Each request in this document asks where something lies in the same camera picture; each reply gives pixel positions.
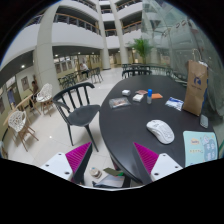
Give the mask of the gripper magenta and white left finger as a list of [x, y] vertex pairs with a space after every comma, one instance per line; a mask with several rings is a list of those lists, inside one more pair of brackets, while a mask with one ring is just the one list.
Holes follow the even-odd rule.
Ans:
[[84, 172], [92, 154], [92, 143], [85, 143], [70, 152], [56, 153], [41, 169], [75, 184], [84, 183]]

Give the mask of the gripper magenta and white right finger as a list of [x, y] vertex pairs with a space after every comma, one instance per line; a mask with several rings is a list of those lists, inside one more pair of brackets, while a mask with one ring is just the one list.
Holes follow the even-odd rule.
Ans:
[[133, 155], [142, 183], [151, 183], [182, 169], [168, 154], [157, 154], [136, 142]]

